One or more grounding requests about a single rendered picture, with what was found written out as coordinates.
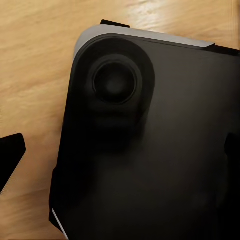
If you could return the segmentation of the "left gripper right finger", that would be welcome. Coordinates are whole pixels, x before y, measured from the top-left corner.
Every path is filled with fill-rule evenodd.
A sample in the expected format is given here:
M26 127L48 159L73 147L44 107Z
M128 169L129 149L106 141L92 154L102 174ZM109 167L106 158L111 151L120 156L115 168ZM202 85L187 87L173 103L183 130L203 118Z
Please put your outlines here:
M224 151L240 173L240 135L235 133L228 133Z

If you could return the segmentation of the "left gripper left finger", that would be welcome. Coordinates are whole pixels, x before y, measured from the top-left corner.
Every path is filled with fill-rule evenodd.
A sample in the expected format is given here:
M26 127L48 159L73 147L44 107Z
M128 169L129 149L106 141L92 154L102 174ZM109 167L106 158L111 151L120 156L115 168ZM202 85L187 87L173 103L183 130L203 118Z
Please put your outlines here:
M0 138L0 193L26 152L21 133Z

